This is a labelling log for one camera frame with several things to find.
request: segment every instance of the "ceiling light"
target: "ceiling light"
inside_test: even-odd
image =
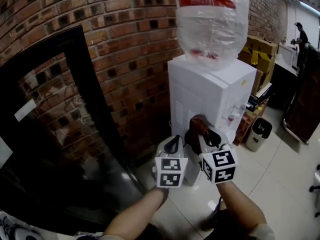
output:
[[[320,17],[320,11],[312,8],[311,6],[307,5],[307,4],[304,3],[304,2],[301,2],[301,1],[300,1],[300,4],[301,4],[304,8],[308,9],[309,11],[312,11],[313,13],[317,14],[317,15]]]

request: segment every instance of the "person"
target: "person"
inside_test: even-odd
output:
[[[202,230],[212,230],[207,240],[274,240],[261,209],[233,182],[216,185],[221,198],[213,214],[202,223]],[[154,213],[165,202],[168,190],[154,188],[143,199],[117,215],[104,231],[101,240],[134,240],[148,226]]]
[[[300,64],[303,60],[303,51],[304,51],[305,45],[308,43],[309,40],[306,32],[304,31],[304,27],[302,26],[302,24],[300,22],[297,22],[295,25],[298,31],[300,32],[300,37],[297,40],[292,40],[291,44],[299,45],[299,54],[298,54],[296,67],[300,68]]]

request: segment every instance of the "forearm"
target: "forearm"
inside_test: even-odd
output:
[[[143,199],[119,213],[103,235],[118,236],[125,240],[136,239],[151,221],[164,198],[163,191],[157,188],[150,191]]]
[[[251,230],[259,224],[267,223],[261,209],[233,182],[221,183],[216,186],[228,212],[245,230]]]

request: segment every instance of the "man in black shirt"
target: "man in black shirt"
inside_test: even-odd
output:
[[[292,40],[291,44],[293,45],[299,45],[299,55],[298,55],[298,60],[297,60],[297,64],[296,67],[300,69],[300,64],[302,62],[302,54],[305,48],[305,44],[308,43],[308,37],[306,32],[304,31],[304,28],[302,26],[302,24],[300,22],[297,22],[296,27],[298,28],[299,32],[300,32],[300,37],[298,38],[297,41]]]

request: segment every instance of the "white wall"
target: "white wall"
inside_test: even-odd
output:
[[[296,22],[300,22],[303,25],[303,29],[308,36],[309,42],[315,48],[318,48],[319,43],[319,17],[312,11],[309,11],[297,4],[296,6],[288,5],[288,26],[286,37],[288,38],[287,44],[290,44],[292,39],[297,39],[300,36],[300,32],[294,25]]]

